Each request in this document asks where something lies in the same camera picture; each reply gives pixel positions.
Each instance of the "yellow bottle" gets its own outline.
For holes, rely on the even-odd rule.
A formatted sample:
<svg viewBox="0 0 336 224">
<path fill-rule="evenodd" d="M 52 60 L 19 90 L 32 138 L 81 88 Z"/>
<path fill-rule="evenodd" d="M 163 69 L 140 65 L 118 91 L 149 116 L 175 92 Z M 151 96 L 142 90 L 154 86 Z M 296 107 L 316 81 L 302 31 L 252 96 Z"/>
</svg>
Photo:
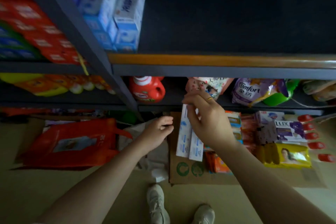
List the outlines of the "yellow bottle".
<svg viewBox="0 0 336 224">
<path fill-rule="evenodd" d="M 45 78 L 43 74 L 0 73 L 0 79 L 14 84 L 36 96 L 52 97 L 68 91 L 67 88 Z"/>
</svg>

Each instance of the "red bottle cap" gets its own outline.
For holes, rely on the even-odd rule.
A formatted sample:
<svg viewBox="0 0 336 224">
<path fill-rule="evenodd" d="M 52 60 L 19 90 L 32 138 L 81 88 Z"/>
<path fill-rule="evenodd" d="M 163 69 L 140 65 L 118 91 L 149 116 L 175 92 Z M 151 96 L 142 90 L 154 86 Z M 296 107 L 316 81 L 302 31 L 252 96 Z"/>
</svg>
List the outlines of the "red bottle cap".
<svg viewBox="0 0 336 224">
<path fill-rule="evenodd" d="M 322 142 L 312 142 L 308 143 L 308 147 L 310 149 L 317 150 L 317 149 L 325 149 L 326 145 Z"/>
<path fill-rule="evenodd" d="M 300 122 L 307 122 L 307 121 L 312 121 L 313 117 L 310 116 L 309 114 L 305 114 L 305 115 L 300 115 L 299 117 L 297 117 L 297 120 Z"/>
<path fill-rule="evenodd" d="M 306 124 L 303 124 L 302 126 L 304 130 L 314 130 L 315 129 L 315 126 L 312 123 L 306 123 Z"/>
<path fill-rule="evenodd" d="M 304 137 L 307 140 L 317 140 L 320 138 L 319 134 L 315 132 L 307 133 L 304 135 Z"/>
<path fill-rule="evenodd" d="M 317 157 L 320 161 L 323 162 L 331 162 L 331 163 L 336 162 L 336 157 L 331 154 L 318 154 Z"/>
</svg>

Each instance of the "right hand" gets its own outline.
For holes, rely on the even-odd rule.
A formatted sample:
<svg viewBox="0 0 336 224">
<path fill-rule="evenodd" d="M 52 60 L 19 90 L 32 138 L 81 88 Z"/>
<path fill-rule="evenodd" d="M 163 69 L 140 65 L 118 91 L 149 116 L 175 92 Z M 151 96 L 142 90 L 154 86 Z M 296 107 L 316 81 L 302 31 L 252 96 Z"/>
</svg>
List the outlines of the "right hand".
<svg viewBox="0 0 336 224">
<path fill-rule="evenodd" d="M 239 142 L 233 135 L 225 110 L 205 91 L 193 90 L 184 96 L 182 103 L 187 104 L 188 119 L 198 138 L 213 150 L 233 150 Z"/>
</svg>

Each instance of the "hand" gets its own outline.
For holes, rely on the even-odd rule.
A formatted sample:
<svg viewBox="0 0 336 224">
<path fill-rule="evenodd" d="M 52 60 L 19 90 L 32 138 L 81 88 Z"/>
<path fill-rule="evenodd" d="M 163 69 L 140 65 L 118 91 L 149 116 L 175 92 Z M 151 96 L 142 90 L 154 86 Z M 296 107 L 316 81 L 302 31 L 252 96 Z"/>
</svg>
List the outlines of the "hand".
<svg viewBox="0 0 336 224">
<path fill-rule="evenodd" d="M 135 143 L 137 143 L 138 147 L 142 150 L 143 156 L 158 147 L 163 140 L 173 132 L 174 126 L 172 124 L 173 117 L 162 116 L 154 120 L 142 134 L 138 136 Z"/>
<path fill-rule="evenodd" d="M 232 150 L 239 142 L 233 135 L 232 128 L 224 109 L 205 91 L 193 90 L 186 94 L 182 103 L 188 104 L 188 119 L 198 138 L 216 151 L 219 147 Z"/>
</svg>

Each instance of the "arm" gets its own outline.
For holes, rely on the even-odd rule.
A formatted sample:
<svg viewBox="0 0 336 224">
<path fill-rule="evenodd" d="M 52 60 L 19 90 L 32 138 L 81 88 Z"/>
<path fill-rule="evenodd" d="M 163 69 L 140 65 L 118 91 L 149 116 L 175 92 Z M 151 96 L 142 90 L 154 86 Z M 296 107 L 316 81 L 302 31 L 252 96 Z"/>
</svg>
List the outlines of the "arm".
<svg viewBox="0 0 336 224">
<path fill-rule="evenodd" d="M 292 187 L 271 174 L 233 136 L 223 108 L 206 92 L 188 93 L 184 104 L 196 135 L 231 169 L 263 223 L 335 223 Z M 195 113 L 198 108 L 201 120 Z"/>
<path fill-rule="evenodd" d="M 60 197 L 38 222 L 45 224 L 100 224 L 140 158 L 158 147 L 173 131 L 173 118 L 163 116 L 111 162 L 76 184 Z"/>
</svg>

